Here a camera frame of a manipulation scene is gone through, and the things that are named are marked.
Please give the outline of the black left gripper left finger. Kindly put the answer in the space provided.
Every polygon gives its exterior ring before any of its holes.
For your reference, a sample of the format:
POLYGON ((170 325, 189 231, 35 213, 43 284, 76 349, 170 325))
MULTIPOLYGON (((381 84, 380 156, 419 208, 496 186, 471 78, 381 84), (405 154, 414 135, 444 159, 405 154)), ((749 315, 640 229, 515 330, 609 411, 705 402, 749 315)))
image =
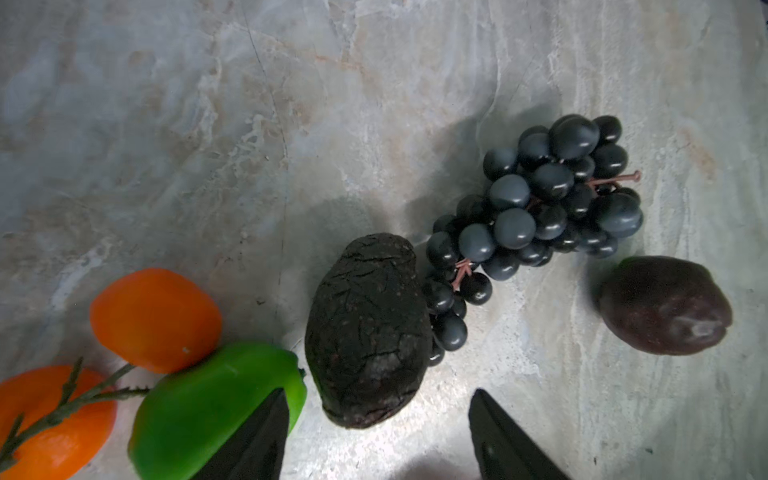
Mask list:
POLYGON ((193 476, 204 480, 279 479, 289 427, 285 391, 274 389, 193 476))

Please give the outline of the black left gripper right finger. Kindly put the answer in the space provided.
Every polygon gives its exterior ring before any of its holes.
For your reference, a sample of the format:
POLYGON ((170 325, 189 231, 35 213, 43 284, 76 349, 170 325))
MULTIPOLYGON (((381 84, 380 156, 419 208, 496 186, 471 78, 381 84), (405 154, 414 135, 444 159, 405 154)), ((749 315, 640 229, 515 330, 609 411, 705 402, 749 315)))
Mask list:
POLYGON ((482 479, 568 479, 486 390, 474 392, 468 418, 482 479))

